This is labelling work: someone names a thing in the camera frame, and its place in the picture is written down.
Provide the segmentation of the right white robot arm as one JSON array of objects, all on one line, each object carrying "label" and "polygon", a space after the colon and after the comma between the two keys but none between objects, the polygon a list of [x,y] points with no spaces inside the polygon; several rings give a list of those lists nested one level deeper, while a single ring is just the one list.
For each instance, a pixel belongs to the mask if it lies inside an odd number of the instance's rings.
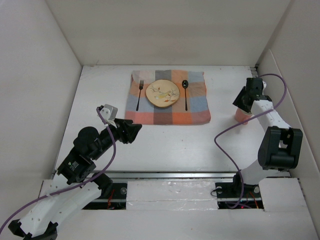
[{"label": "right white robot arm", "polygon": [[251,117],[257,117],[265,132],[257,160],[233,177],[231,191],[237,197],[243,197],[249,186],[258,185],[265,178],[296,168],[299,162],[303,132],[281,118],[271,98],[264,94],[265,87],[261,78],[247,78],[233,102],[237,122],[246,124]]}]

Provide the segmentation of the black metal fork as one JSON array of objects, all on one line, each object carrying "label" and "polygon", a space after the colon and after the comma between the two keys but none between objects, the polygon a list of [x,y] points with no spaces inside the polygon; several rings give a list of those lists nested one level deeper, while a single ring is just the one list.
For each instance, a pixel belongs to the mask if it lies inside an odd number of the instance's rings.
[{"label": "black metal fork", "polygon": [[137,100],[137,105],[136,105],[136,111],[139,110],[139,106],[140,106],[140,98],[141,98],[141,92],[144,88],[144,80],[140,80],[139,81],[139,86],[138,86],[138,89],[139,89],[139,95],[138,95],[138,100]]}]

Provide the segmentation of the beige floral ceramic plate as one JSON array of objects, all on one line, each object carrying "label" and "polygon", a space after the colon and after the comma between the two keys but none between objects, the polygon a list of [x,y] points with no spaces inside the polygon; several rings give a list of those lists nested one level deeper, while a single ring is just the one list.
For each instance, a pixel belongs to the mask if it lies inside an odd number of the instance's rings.
[{"label": "beige floral ceramic plate", "polygon": [[179,87],[170,80],[159,79],[152,82],[145,91],[148,101],[158,108],[167,108],[180,98]]}]

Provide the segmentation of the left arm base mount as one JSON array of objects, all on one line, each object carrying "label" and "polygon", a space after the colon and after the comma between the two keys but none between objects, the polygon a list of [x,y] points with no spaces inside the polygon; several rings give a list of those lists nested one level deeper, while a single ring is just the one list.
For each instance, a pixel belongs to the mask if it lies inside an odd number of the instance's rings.
[{"label": "left arm base mount", "polygon": [[83,210],[125,210],[127,202],[127,183],[114,183],[106,196],[88,203]]}]

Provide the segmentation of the pink ceramic cup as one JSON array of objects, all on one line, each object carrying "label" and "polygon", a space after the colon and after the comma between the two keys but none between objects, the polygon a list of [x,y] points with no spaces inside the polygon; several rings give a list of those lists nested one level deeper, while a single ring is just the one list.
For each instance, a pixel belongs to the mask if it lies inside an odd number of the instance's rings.
[{"label": "pink ceramic cup", "polygon": [[248,119],[250,119],[252,116],[251,113],[245,112],[240,108],[237,108],[235,115],[234,115],[234,119],[238,122],[238,123],[242,123],[243,125],[247,125],[248,122],[244,122]]}]

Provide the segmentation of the checkered orange blue cloth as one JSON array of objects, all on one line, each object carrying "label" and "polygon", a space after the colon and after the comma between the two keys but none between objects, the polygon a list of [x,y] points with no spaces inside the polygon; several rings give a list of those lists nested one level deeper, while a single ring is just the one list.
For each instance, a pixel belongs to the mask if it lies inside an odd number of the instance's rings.
[{"label": "checkered orange blue cloth", "polygon": [[[136,106],[139,97],[139,82],[144,80],[139,110]],[[147,87],[157,80],[175,83],[180,97],[173,105],[160,108],[152,105],[146,97]],[[187,107],[185,111],[185,90],[182,81],[188,81],[186,90]],[[126,101],[125,118],[142,125],[202,125],[211,121],[207,101],[207,86],[204,72],[186,70],[134,70],[131,73],[130,89]]]}]

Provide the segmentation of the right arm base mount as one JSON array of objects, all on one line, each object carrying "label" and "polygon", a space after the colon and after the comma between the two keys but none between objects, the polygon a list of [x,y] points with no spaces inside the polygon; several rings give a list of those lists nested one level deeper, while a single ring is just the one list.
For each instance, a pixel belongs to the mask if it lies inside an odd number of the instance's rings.
[{"label": "right arm base mount", "polygon": [[219,209],[231,209],[239,199],[235,209],[264,209],[259,185],[245,184],[241,193],[241,184],[234,186],[232,182],[217,182],[210,194],[216,197]]}]

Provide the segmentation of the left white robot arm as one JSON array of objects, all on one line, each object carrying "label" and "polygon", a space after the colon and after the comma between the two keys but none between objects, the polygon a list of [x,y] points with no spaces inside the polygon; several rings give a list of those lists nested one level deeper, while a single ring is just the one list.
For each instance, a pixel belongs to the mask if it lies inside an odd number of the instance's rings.
[{"label": "left white robot arm", "polygon": [[55,240],[62,223],[97,198],[112,193],[113,181],[103,172],[94,173],[95,161],[116,142],[131,144],[142,128],[129,119],[115,119],[99,132],[92,126],[80,130],[73,148],[58,167],[45,194],[20,219],[9,218],[6,225],[24,240]]}]

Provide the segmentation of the black metal spoon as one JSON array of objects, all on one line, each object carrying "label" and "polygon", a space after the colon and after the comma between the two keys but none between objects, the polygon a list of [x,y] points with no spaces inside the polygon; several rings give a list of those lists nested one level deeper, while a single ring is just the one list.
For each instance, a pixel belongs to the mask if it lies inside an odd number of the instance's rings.
[{"label": "black metal spoon", "polygon": [[189,86],[189,82],[185,79],[181,83],[183,89],[184,89],[184,98],[185,98],[185,111],[188,110],[188,103],[187,103],[187,88]]}]

